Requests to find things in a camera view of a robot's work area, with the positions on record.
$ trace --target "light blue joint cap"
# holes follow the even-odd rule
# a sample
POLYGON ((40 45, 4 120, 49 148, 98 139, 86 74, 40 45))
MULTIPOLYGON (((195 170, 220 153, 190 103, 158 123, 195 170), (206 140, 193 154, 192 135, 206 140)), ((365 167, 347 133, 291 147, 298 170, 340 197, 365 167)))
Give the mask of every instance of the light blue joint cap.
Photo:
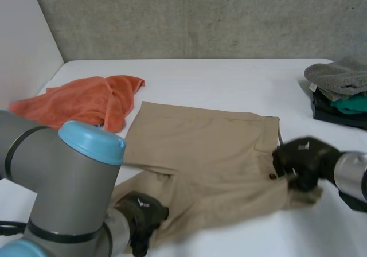
POLYGON ((28 240, 16 240, 0 248, 1 257, 49 257, 38 245, 28 240))
POLYGON ((58 135, 67 145, 88 158, 109 165, 120 166, 123 163, 126 144, 114 133, 90 124, 68 121, 59 129, 58 135))

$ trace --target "folded clothing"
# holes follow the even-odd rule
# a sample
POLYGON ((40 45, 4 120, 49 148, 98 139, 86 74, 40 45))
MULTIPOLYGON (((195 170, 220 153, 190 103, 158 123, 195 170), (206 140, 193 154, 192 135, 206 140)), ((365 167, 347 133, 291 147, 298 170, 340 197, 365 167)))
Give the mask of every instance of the folded clothing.
POLYGON ((315 64, 305 70, 304 76, 330 100, 346 99, 367 91, 367 59, 346 56, 330 64, 315 64))
POLYGON ((343 114, 363 114, 367 112, 367 97, 362 94, 353 95, 348 99, 330 101, 330 105, 343 114))
POLYGON ((272 151, 279 118, 142 103, 127 136, 124 164, 145 169, 115 187, 112 205, 131 191, 156 198, 169 217, 155 247, 203 228, 309 207, 321 188, 304 193, 277 177, 272 151))
POLYGON ((144 80, 124 75, 78 79, 14 102, 9 110, 57 129, 76 120, 95 126, 104 124, 107 131, 119 132, 134 107, 134 94, 144 85, 144 80))
POLYGON ((330 105, 330 100, 317 89, 313 101, 314 119, 367 130, 367 114, 344 114, 330 105))

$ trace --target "white wall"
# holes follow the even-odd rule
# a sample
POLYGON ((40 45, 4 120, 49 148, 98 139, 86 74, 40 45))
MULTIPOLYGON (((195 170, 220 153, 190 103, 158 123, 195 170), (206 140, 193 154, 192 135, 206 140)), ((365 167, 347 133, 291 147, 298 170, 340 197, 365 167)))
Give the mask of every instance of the white wall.
POLYGON ((0 109, 37 95, 63 63, 37 0, 0 0, 0 109))

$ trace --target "black folded clothing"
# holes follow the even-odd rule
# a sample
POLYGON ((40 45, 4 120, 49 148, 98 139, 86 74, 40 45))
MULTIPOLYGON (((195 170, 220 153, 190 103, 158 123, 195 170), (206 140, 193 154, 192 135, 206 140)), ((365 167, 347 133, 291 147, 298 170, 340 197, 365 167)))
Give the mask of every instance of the black folded clothing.
POLYGON ((343 114, 329 103, 329 99, 319 89, 314 92, 314 119, 367 130, 367 113, 343 114))

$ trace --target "white table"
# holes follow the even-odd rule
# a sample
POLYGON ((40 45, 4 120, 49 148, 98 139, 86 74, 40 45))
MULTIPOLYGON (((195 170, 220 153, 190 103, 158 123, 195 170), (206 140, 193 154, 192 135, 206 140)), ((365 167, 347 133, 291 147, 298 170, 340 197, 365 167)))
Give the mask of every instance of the white table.
MULTIPOLYGON (((133 75, 145 79, 146 86, 135 95, 135 108, 126 119, 122 137, 141 102, 146 100, 279 116, 284 141, 313 135, 342 150, 366 151, 365 131, 312 118, 311 91, 303 72, 309 65, 328 62, 323 59, 73 61, 65 64, 46 87, 91 76, 133 75)), ((121 168, 117 183, 138 172, 121 168)), ((332 185, 326 182, 321 185, 325 192, 314 208, 280 211, 230 227, 201 231, 152 250, 149 256, 367 256, 367 215, 351 211, 332 185)), ((1 181, 0 220, 27 221, 35 196, 18 185, 1 181)), ((0 237, 0 246, 14 238, 0 237)))

